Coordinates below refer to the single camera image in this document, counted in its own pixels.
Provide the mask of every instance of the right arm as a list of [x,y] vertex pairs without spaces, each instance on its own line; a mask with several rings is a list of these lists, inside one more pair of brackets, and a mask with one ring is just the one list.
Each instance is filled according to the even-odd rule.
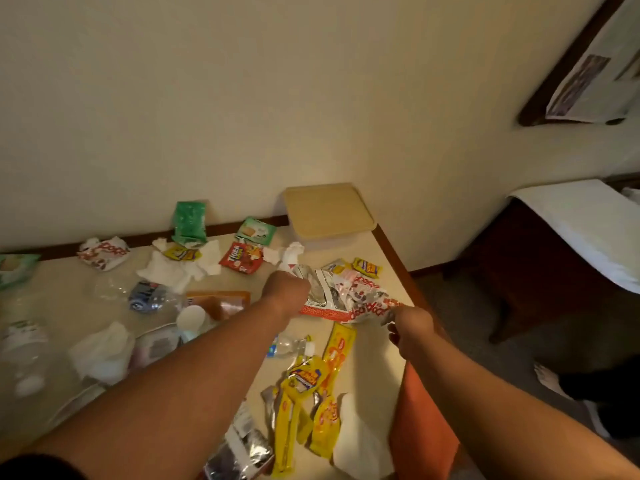
[[626,480],[640,470],[588,428],[494,376],[402,306],[390,339],[488,479]]

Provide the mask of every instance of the black pants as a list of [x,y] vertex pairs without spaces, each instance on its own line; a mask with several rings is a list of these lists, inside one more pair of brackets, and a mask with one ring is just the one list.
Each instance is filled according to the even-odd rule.
[[560,374],[560,387],[574,399],[599,403],[598,416],[613,438],[640,436],[640,355],[604,371]]

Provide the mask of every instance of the table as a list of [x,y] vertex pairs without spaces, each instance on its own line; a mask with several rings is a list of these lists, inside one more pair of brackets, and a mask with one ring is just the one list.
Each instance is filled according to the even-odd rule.
[[[410,277],[403,267],[405,276],[399,278],[394,272],[394,267],[398,269],[398,266],[401,266],[397,256],[392,250],[387,252],[388,256],[385,255],[376,237],[390,249],[388,241],[380,228],[374,233],[359,233],[308,245],[305,253],[300,256],[300,263],[321,267],[339,257],[349,261],[356,256],[368,259],[383,266],[379,282],[389,295],[405,304],[413,304],[401,281],[402,279],[408,283],[407,279],[410,282]],[[218,239],[220,249],[225,251],[233,238],[233,234],[225,234],[210,239]],[[286,246],[294,239],[294,233],[289,226],[279,227],[271,247]],[[104,285],[105,280],[126,283],[132,287],[138,281],[135,270],[146,266],[151,252],[150,246],[135,248],[130,259],[107,273],[95,271],[76,257],[52,259],[38,265],[25,290],[20,293],[32,297],[32,301],[35,302],[33,311],[42,314],[49,327],[55,345],[52,375],[42,393],[25,398],[12,408],[3,408],[6,413],[0,420],[4,425],[5,455],[10,454],[12,447],[25,444],[41,434],[46,421],[54,412],[84,389],[66,356],[66,350],[70,346],[86,335],[102,330],[114,320],[123,323],[135,335],[172,320],[170,315],[163,313],[140,315],[130,311],[123,302],[105,301],[92,296],[93,287],[96,284]],[[252,301],[255,301],[260,297],[264,281],[272,270],[274,266],[265,263],[258,272],[247,276],[223,268],[219,276],[208,276],[201,282],[192,281],[188,290],[248,290],[252,293]],[[332,325],[332,322],[324,319],[299,316],[291,321],[286,332],[293,337],[311,334],[316,341],[317,352],[321,353]],[[357,324],[356,329],[358,336],[351,355],[338,375],[335,393],[353,393],[356,396],[359,415],[373,434],[383,444],[387,444],[403,377],[404,359],[389,343],[386,329],[373,323]],[[266,433],[266,425],[260,392],[275,384],[290,364],[291,360],[287,359],[265,359],[247,394],[253,417],[263,433]],[[6,379],[6,375],[0,378],[4,384],[2,399],[6,400],[7,396],[11,396],[11,389],[6,387],[10,381],[3,379]],[[292,479],[349,478],[334,469],[327,460],[315,456],[298,444],[295,458],[297,468],[290,476]]]

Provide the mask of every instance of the red snack wrapper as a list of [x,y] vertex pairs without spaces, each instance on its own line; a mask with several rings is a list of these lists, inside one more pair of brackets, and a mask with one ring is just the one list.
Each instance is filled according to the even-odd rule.
[[258,270],[262,261],[260,246],[246,242],[234,242],[220,261],[220,265],[240,271],[240,273],[253,274]]

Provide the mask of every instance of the hand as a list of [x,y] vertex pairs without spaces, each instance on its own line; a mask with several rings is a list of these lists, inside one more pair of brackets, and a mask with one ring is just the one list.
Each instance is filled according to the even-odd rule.
[[390,323],[389,340],[398,347],[400,355],[409,360],[416,345],[435,334],[433,318],[427,311],[413,306],[394,309],[395,323]]
[[276,271],[264,284],[262,299],[268,300],[276,307],[277,314],[285,321],[286,327],[289,320],[305,304],[309,290],[311,283],[308,280],[302,280],[286,271]]

